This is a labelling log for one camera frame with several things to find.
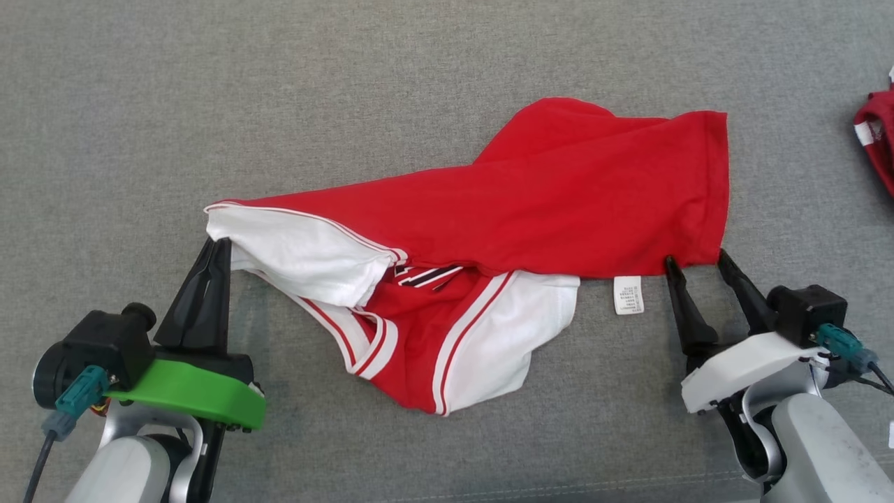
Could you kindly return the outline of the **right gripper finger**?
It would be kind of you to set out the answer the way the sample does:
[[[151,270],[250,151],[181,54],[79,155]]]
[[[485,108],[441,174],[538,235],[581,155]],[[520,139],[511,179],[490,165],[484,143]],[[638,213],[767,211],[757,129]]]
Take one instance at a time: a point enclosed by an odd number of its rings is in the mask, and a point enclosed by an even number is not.
[[[748,335],[773,332],[778,314],[770,309],[766,297],[754,286],[725,249],[719,250],[717,266],[722,279],[733,290],[735,298],[740,303],[748,324]]]
[[[687,290],[687,278],[673,256],[665,258],[665,268],[682,353],[687,358],[711,358],[719,349],[717,331],[697,309]]]

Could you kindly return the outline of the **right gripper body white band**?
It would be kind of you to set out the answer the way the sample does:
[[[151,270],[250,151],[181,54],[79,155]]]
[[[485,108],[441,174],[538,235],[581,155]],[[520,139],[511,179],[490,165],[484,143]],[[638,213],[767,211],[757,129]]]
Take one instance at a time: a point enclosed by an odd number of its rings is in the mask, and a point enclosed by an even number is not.
[[[827,364],[819,357],[820,348],[801,348],[776,332],[752,335],[717,356],[709,357],[681,382],[681,398],[690,414],[715,408],[748,386],[768,379],[789,367],[801,370],[807,392],[817,395],[826,385],[829,372],[811,363]]]

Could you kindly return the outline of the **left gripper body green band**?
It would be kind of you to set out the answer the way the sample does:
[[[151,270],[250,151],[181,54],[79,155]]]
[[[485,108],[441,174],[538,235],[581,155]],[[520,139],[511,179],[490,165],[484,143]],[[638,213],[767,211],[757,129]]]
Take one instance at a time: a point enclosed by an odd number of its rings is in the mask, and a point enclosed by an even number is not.
[[[114,385],[106,395],[252,432],[262,429],[266,399],[250,356],[163,346],[154,351],[153,362],[132,389]]]

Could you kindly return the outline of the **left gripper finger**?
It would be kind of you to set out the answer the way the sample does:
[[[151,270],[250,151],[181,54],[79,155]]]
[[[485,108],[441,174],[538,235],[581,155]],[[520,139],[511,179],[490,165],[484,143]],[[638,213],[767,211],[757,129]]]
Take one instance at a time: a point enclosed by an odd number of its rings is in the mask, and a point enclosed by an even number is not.
[[[205,243],[207,260],[205,292],[202,305],[202,343],[208,351],[225,354],[228,350],[230,275],[232,274],[232,242],[228,238]]]
[[[188,271],[165,318],[157,328],[154,343],[183,351],[208,351],[215,342],[215,246],[207,240]]]

